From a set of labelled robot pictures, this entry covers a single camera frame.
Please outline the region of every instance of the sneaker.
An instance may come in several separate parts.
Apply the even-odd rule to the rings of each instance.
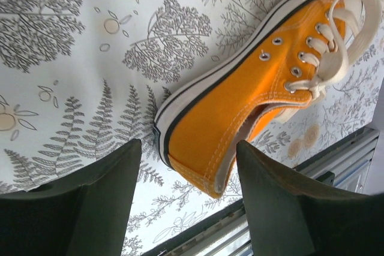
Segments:
[[[220,197],[237,142],[320,101],[363,54],[380,21],[380,0],[282,0],[238,52],[160,107],[154,132],[161,159]]]

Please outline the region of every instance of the white tablecloth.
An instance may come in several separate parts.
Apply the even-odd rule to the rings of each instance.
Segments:
[[[131,138],[143,157],[123,255],[140,255],[241,198],[219,200],[159,161],[163,99],[226,59],[278,0],[0,0],[0,192],[35,188]],[[326,100],[254,144],[293,167],[372,119],[384,32]]]

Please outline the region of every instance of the table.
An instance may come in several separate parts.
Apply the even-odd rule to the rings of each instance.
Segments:
[[[157,156],[163,100],[226,59],[278,0],[0,0],[0,192],[29,190],[141,138],[123,255],[150,250],[241,198],[199,192]],[[289,167],[373,117],[384,26],[321,103],[271,122],[253,144]]]

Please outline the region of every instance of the shoelace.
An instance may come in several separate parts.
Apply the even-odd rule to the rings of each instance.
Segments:
[[[300,80],[289,84],[291,91],[309,90],[312,93],[310,105],[318,103],[324,99],[328,85],[342,80],[350,66],[365,52],[382,18],[382,8],[380,0],[361,0],[365,8],[365,21],[362,29],[353,13],[345,8],[336,8],[340,0],[335,0],[328,11],[329,25],[318,23],[316,30],[322,34],[328,44],[318,38],[307,38],[307,45],[316,50],[322,56],[319,60],[312,53],[303,53],[301,60],[316,67],[315,76],[312,80]],[[336,28],[334,19],[340,19],[349,26],[354,36],[354,40],[349,48],[346,48],[343,38]],[[284,109],[276,120],[279,122],[288,121],[299,109]]]

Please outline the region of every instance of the shoe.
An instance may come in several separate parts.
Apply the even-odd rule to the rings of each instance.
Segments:
[[[163,103],[154,124],[161,159],[220,197],[237,142],[320,101],[363,54],[380,21],[380,0],[282,0],[238,52]]]

